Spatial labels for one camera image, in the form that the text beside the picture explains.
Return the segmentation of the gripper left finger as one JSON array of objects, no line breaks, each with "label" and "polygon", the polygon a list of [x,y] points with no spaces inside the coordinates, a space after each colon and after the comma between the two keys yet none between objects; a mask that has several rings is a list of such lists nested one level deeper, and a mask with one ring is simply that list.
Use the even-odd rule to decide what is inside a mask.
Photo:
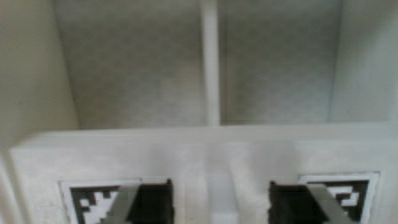
[{"label": "gripper left finger", "polygon": [[101,224],[174,224],[174,185],[156,183],[124,185]]}]

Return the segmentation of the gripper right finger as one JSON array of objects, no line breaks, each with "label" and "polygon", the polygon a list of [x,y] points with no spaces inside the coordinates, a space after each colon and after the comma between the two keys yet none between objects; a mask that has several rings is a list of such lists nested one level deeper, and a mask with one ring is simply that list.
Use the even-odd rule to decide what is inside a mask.
[{"label": "gripper right finger", "polygon": [[268,187],[268,224],[357,224],[323,184]]}]

